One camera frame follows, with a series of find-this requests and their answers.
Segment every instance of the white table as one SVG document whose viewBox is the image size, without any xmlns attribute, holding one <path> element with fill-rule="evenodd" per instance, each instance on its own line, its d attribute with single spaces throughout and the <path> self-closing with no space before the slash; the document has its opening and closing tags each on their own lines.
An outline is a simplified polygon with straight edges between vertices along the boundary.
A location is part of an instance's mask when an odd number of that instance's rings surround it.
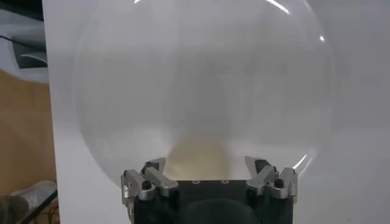
<svg viewBox="0 0 390 224">
<path fill-rule="evenodd" d="M 79 133 L 71 92 L 74 51 L 96 1 L 43 0 L 62 223 L 128 223 L 120 190 Z M 390 2 L 309 1 L 341 73 L 328 150 L 299 186 L 296 223 L 388 223 Z"/>
</svg>

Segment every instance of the metal bracket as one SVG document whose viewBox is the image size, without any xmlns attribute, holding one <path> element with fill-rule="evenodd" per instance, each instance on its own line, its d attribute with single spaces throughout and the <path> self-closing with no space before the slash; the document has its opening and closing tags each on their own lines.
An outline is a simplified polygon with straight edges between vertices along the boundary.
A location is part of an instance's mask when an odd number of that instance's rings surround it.
<svg viewBox="0 0 390 224">
<path fill-rule="evenodd" d="M 277 171 L 273 166 L 264 166 L 263 169 L 252 179 L 246 181 L 248 189 L 255 191 L 255 195 L 263 195 L 265 187 L 275 179 Z"/>
<path fill-rule="evenodd" d="M 285 168 L 275 181 L 270 183 L 271 195 L 274 198 L 292 197 L 297 203 L 298 173 L 293 168 Z"/>
<path fill-rule="evenodd" d="M 135 197 L 142 201 L 148 201 L 155 197 L 155 186 L 145 180 L 135 170 L 125 170 L 121 176 L 122 204 L 127 207 L 129 218 L 133 221 L 133 203 Z"/>
<path fill-rule="evenodd" d="M 160 188 L 160 193 L 165 197 L 169 197 L 172 190 L 177 188 L 179 185 L 177 181 L 167 178 L 162 172 L 158 171 L 154 167 L 148 167 L 145 169 L 145 178 Z"/>
</svg>

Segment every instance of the clear plastic dome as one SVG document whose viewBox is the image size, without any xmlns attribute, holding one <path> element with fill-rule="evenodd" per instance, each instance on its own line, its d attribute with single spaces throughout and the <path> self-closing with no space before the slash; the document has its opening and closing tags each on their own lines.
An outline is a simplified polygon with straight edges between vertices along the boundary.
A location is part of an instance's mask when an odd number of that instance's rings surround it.
<svg viewBox="0 0 390 224">
<path fill-rule="evenodd" d="M 104 1 L 77 49 L 79 128 L 118 184 L 183 141 L 217 147 L 229 178 L 249 177 L 244 156 L 303 172 L 330 132 L 333 68 L 301 0 Z"/>
</svg>

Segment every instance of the wooden floor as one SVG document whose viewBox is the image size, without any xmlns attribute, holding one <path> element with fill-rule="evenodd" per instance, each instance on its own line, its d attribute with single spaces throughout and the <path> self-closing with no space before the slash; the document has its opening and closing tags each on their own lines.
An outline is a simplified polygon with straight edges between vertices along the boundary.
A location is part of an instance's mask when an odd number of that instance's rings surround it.
<svg viewBox="0 0 390 224">
<path fill-rule="evenodd" d="M 0 70 L 0 196 L 55 180 L 49 87 Z"/>
</svg>

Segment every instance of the glass globe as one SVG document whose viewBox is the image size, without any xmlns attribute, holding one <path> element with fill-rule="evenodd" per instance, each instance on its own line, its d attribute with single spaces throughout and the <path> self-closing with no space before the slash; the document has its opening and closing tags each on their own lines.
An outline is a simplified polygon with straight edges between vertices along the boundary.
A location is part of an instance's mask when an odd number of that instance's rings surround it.
<svg viewBox="0 0 390 224">
<path fill-rule="evenodd" d="M 185 179 L 301 174 L 330 132 L 333 58 L 302 0 L 103 1 L 74 64 L 79 128 L 118 185 L 166 157 Z"/>
</svg>

